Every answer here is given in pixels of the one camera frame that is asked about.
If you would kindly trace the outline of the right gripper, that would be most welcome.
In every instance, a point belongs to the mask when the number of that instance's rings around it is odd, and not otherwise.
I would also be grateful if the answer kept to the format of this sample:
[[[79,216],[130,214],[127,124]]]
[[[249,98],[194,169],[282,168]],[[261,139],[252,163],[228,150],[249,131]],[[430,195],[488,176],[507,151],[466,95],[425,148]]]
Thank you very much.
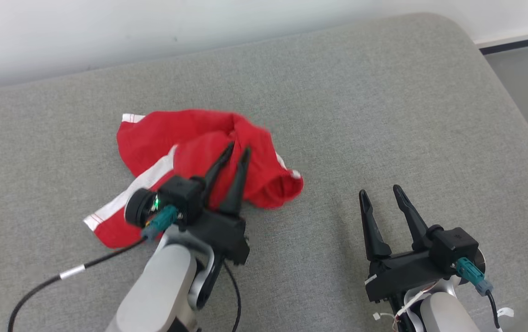
[[[393,185],[393,192],[409,227],[414,251],[393,257],[390,257],[391,248],[384,242],[378,229],[369,196],[365,190],[359,192],[366,258],[370,261],[369,277],[376,276],[365,286],[367,297],[371,302],[386,300],[391,296],[454,275],[451,267],[440,267],[429,256],[427,250],[432,246],[432,241],[427,236],[428,226],[402,187]]]

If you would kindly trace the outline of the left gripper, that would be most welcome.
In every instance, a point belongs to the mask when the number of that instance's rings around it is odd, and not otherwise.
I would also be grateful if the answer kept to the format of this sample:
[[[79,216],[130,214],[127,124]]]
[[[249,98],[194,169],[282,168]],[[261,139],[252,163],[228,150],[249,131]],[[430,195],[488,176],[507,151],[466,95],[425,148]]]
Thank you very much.
[[[209,205],[210,195],[217,177],[226,166],[234,148],[230,142],[204,176],[203,204]],[[235,265],[245,265],[251,248],[245,237],[246,223],[239,217],[244,189],[251,162],[251,148],[247,147],[237,162],[236,172],[220,204],[220,212],[203,210],[196,221],[186,229],[203,243],[208,244],[214,253],[223,255]]]

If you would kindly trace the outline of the red shorts white trim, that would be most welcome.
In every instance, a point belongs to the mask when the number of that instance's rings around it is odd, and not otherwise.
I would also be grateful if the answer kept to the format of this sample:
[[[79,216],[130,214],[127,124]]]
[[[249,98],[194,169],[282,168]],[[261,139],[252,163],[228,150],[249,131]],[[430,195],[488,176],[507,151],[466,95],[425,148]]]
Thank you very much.
[[[209,206],[220,205],[236,174],[245,149],[251,149],[243,200],[258,208],[279,208],[298,197],[304,181],[285,166],[272,135],[237,113],[189,109],[125,113],[117,132],[119,154],[134,181],[129,187],[85,217],[84,223],[104,246],[127,247],[140,238],[140,229],[125,221],[125,205],[140,188],[158,189],[172,176],[205,176],[229,143],[232,156],[217,177]]]

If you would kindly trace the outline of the dark wall baseboard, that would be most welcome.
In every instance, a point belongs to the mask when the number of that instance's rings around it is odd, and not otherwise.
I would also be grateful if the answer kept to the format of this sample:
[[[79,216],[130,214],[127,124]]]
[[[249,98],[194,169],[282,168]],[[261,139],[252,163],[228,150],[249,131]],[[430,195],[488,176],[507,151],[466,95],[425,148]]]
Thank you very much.
[[[521,48],[528,47],[528,39],[527,40],[521,40],[521,41],[515,41],[505,44],[500,44],[496,46],[490,46],[490,47],[481,47],[479,48],[481,54],[483,55],[489,55],[489,54],[496,54],[501,53],[503,51],[511,51],[511,50],[519,50]]]

